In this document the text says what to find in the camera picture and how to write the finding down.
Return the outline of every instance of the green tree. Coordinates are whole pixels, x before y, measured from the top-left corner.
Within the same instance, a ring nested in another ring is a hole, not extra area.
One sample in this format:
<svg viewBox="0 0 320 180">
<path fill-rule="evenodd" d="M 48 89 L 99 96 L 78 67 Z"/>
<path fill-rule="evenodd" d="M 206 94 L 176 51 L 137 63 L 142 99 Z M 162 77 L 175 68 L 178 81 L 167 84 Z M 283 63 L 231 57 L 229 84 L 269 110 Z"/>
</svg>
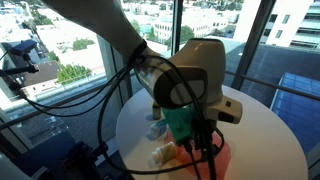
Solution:
<svg viewBox="0 0 320 180">
<path fill-rule="evenodd" d="M 157 2 L 156 2 L 156 0 L 151 0 L 151 3 L 150 3 L 151 5 L 157 5 Z"/>
<path fill-rule="evenodd" d="M 199 6 L 199 7 L 200 7 L 201 4 L 202 4 L 201 2 L 194 2 L 194 3 L 192 4 L 192 6 Z"/>
<path fill-rule="evenodd" d="M 237 3 L 236 4 L 236 10 L 240 11 L 242 9 L 242 4 Z"/>
<path fill-rule="evenodd" d="M 42 15 L 38 12 L 37 9 L 31 10 L 31 15 L 34 18 L 34 23 L 36 25 L 50 25 L 53 24 L 51 19 L 49 19 L 47 16 Z"/>
<path fill-rule="evenodd" d="M 157 41 L 158 40 L 158 37 L 154 34 L 153 27 L 151 28 L 151 32 L 148 33 L 147 37 L 148 37 L 147 39 L 150 40 L 150 41 Z"/>
<path fill-rule="evenodd" d="M 131 22 L 131 26 L 137 31 L 137 33 L 140 33 L 140 25 L 137 20 L 134 19 Z"/>
<path fill-rule="evenodd" d="M 181 27 L 181 34 L 180 34 L 180 44 L 186 42 L 187 40 L 194 38 L 194 33 L 189 26 L 182 26 Z M 167 39 L 164 44 L 168 47 L 171 47 L 172 43 L 172 36 Z"/>
<path fill-rule="evenodd" d="M 234 11 L 236 9 L 236 3 L 232 2 L 226 6 L 226 8 L 230 11 Z"/>
<path fill-rule="evenodd" d="M 159 10 L 166 10 L 166 9 L 167 9 L 166 4 L 164 4 L 164 3 L 160 4 Z"/>
<path fill-rule="evenodd" d="M 60 84 L 69 84 L 85 77 L 91 76 L 91 70 L 80 65 L 62 65 L 59 64 L 58 82 Z"/>
<path fill-rule="evenodd" d="M 81 49 L 87 49 L 87 46 L 91 44 L 94 44 L 94 41 L 90 39 L 80 39 L 73 42 L 72 48 L 74 51 L 78 51 Z"/>
<path fill-rule="evenodd" d="M 48 57 L 49 57 L 49 59 L 52 60 L 52 61 L 57 61 L 57 60 L 59 60 L 58 56 L 57 56 L 56 53 L 54 53 L 53 51 L 50 51 L 50 52 L 48 53 Z"/>
</svg>

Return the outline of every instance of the black cable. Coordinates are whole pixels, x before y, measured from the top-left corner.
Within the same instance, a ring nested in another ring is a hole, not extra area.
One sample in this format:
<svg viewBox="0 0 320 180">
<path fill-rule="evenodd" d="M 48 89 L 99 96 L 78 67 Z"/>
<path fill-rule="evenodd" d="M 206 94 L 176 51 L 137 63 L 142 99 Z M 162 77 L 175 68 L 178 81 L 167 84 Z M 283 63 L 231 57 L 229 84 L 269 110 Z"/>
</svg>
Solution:
<svg viewBox="0 0 320 180">
<path fill-rule="evenodd" d="M 96 97 L 98 94 L 100 94 L 106 87 L 108 87 L 111 83 L 111 81 L 113 81 L 115 79 L 115 77 L 119 76 L 119 74 L 121 74 L 122 72 L 119 71 L 115 76 L 113 76 L 101 89 L 99 89 L 94 95 L 92 95 L 91 97 L 89 97 L 88 99 L 86 100 L 83 100 L 81 102 L 78 102 L 76 104 L 71 104 L 71 105 L 67 105 L 67 106 L 47 106 L 47 105 L 43 105 L 43 104 L 39 104 L 35 101 L 32 101 L 30 99 L 28 99 L 27 97 L 23 97 L 26 101 L 31 101 L 33 104 L 37 105 L 37 106 L 40 106 L 40 107 L 43 107 L 43 108 L 49 108 L 49 109 L 65 109 L 65 108 L 70 108 L 70 107 L 75 107 L 75 106 L 78 106 L 78 105 L 81 105 L 81 104 L 84 104 L 88 101 L 90 101 L 91 99 L 93 99 L 94 97 Z"/>
<path fill-rule="evenodd" d="M 190 145 L 190 143 L 189 142 L 185 142 L 185 143 L 183 143 L 183 146 L 184 146 L 185 150 L 187 151 L 187 153 L 189 153 L 189 155 L 191 157 L 191 161 L 195 162 L 194 156 L 193 156 L 193 153 L 192 153 L 192 146 Z M 194 171 L 196 172 L 197 179 L 201 180 L 201 176 L 200 176 L 197 164 L 193 164 L 193 168 L 194 168 Z"/>
<path fill-rule="evenodd" d="M 224 141 L 224 136 L 223 136 L 222 132 L 220 131 L 220 129 L 217 126 L 214 127 L 214 131 L 216 131 L 217 134 L 221 138 L 220 147 L 218 148 L 218 150 L 216 152 L 216 156 L 217 156 L 222 151 L 222 148 L 224 147 L 225 141 Z"/>
<path fill-rule="evenodd" d="M 133 69 L 133 67 L 131 68 L 128 68 L 125 72 L 123 72 L 122 75 L 120 75 L 120 77 L 116 80 L 116 82 L 114 82 L 108 93 L 106 94 L 106 98 L 101 106 L 101 111 L 100 111 L 100 114 L 99 114 L 99 119 L 98 119 L 98 129 L 97 129 L 97 134 L 98 134 L 98 142 L 99 142 L 99 147 L 100 149 L 102 150 L 102 154 L 103 156 L 105 157 L 105 160 L 107 161 L 107 163 L 109 163 L 113 168 L 119 170 L 119 171 L 123 171 L 123 172 L 126 172 L 126 173 L 130 173 L 130 174 L 139 174 L 139 175 L 150 175 L 150 174 L 161 174 L 161 173 L 168 173 L 168 172 L 171 172 L 171 171 L 176 171 L 176 170 L 179 170 L 179 169 L 183 169 L 183 168 L 186 168 L 188 166 L 191 166 L 193 164 L 197 164 L 197 163 L 200 163 L 200 162 L 203 162 L 204 160 L 206 160 L 206 158 L 202 158 L 202 159 L 199 159 L 197 161 L 195 161 L 194 163 L 191 162 L 191 163 L 187 163 L 187 164 L 183 164 L 183 165 L 180 165 L 180 166 L 176 166 L 176 167 L 173 167 L 173 168 L 169 168 L 169 169 L 162 169 L 162 170 L 156 170 L 156 171 L 137 171 L 137 170 L 130 170 L 130 169 L 126 169 L 126 168 L 122 168 L 116 164 L 114 164 L 111 159 L 109 158 L 108 154 L 106 153 L 105 151 L 105 142 L 103 141 L 102 139 L 102 121 L 103 121 L 103 115 L 104 115 L 104 110 L 108 104 L 108 101 L 109 99 L 111 98 L 111 95 L 113 94 L 113 92 L 115 91 L 115 89 L 118 87 L 118 85 L 120 84 L 120 82 L 125 78 L 125 76 L 130 73 L 131 69 Z"/>
<path fill-rule="evenodd" d="M 9 53 L 9 51 L 6 51 L 1 57 L 0 57 L 0 61 Z"/>
<path fill-rule="evenodd" d="M 112 80 L 115 78 L 115 77 L 118 77 L 120 74 L 122 73 L 122 71 L 119 71 L 115 76 L 112 77 Z M 78 113 L 78 114 L 70 114 L 70 115 L 59 115 L 59 114 L 53 114 L 53 113 L 50 113 L 50 112 L 46 112 L 45 110 L 42 110 L 40 109 L 39 107 L 36 106 L 36 104 L 34 104 L 33 101 L 30 101 L 29 99 L 26 98 L 26 96 L 23 96 L 22 98 L 24 98 L 32 107 L 34 107 L 36 110 L 44 113 L 44 114 L 47 114 L 47 115 L 50 115 L 50 116 L 56 116 L 56 117 L 74 117 L 74 116 L 80 116 L 82 114 L 85 114 L 91 110 L 93 110 L 94 108 L 96 108 L 105 98 L 106 98 L 106 95 L 97 103 L 95 104 L 94 106 L 92 106 L 91 108 L 87 109 L 86 111 L 83 111 L 81 113 Z"/>
<path fill-rule="evenodd" d="M 215 164 L 214 164 L 214 155 L 213 155 L 213 150 L 212 150 L 212 146 L 211 146 L 211 144 L 212 144 L 211 143 L 211 134 L 209 133 L 209 129 L 208 129 L 207 125 L 206 125 L 205 118 L 204 118 L 201 106 L 199 104 L 199 101 L 198 101 L 196 95 L 194 94 L 193 90 L 191 89 L 189 83 L 187 83 L 185 81 L 185 79 L 181 75 L 181 73 L 178 70 L 178 68 L 174 64 L 172 64 L 170 61 L 168 61 L 167 59 L 165 59 L 165 58 L 163 58 L 161 56 L 155 56 L 155 55 L 145 55 L 145 56 L 142 56 L 142 57 L 159 59 L 159 60 L 163 61 L 164 63 L 166 63 L 167 65 L 169 65 L 170 68 L 174 70 L 174 72 L 176 73 L 176 75 L 179 78 L 179 80 L 182 82 L 182 84 L 187 89 L 189 95 L 192 98 L 192 102 L 193 102 L 193 104 L 194 104 L 194 106 L 196 108 L 196 112 L 197 112 L 197 114 L 199 116 L 200 128 L 203 130 L 203 133 L 204 133 L 203 137 L 204 137 L 205 146 L 207 148 L 210 179 L 211 180 L 215 180 L 216 179 L 216 172 L 215 172 Z"/>
</svg>

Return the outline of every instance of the green object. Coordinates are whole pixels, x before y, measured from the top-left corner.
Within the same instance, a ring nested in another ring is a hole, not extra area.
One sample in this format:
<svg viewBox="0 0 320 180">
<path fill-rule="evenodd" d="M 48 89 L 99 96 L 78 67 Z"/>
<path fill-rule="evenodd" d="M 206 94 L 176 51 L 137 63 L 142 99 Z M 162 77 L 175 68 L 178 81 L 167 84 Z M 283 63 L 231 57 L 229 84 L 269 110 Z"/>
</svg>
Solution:
<svg viewBox="0 0 320 180">
<path fill-rule="evenodd" d="M 183 145 L 183 142 L 190 140 L 193 134 L 192 116 L 187 108 L 180 109 L 162 109 L 162 112 L 167 120 L 172 136 L 178 146 Z"/>
</svg>

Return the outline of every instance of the round white table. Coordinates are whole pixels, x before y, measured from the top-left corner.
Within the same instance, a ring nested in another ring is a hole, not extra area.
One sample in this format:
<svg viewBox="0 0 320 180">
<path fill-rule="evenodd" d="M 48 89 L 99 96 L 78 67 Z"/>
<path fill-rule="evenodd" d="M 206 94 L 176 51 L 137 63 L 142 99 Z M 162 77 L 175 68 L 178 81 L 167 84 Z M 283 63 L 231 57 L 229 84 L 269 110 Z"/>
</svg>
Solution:
<svg viewBox="0 0 320 180">
<path fill-rule="evenodd" d="M 223 86 L 224 95 L 243 105 L 239 124 L 218 122 L 230 145 L 231 160 L 225 180 L 306 180 L 307 163 L 302 148 L 286 124 L 270 109 L 250 96 Z M 136 93 L 122 108 L 116 140 L 120 155 L 129 169 L 149 168 L 148 156 L 164 144 L 164 136 L 149 140 L 153 99 L 146 90 Z M 171 160 L 162 168 L 180 163 Z M 186 169 L 159 175 L 133 175 L 135 179 L 196 179 Z"/>
</svg>

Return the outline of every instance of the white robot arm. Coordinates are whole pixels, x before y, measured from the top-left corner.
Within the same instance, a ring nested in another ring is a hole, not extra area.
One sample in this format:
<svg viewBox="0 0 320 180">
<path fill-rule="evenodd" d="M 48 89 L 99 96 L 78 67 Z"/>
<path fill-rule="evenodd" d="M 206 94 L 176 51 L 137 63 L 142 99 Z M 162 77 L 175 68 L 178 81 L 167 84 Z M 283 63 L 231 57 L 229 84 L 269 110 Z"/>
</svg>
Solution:
<svg viewBox="0 0 320 180">
<path fill-rule="evenodd" d="M 130 62 L 140 55 L 158 55 L 134 30 L 118 0 L 42 0 L 65 18 L 88 28 L 107 40 Z M 206 118 L 239 123 L 241 103 L 223 96 L 225 71 L 223 43 L 212 39 L 191 39 L 169 59 L 189 82 Z M 185 87 L 173 77 L 165 63 L 151 59 L 135 68 L 140 83 L 165 108 L 179 108 L 191 102 Z"/>
</svg>

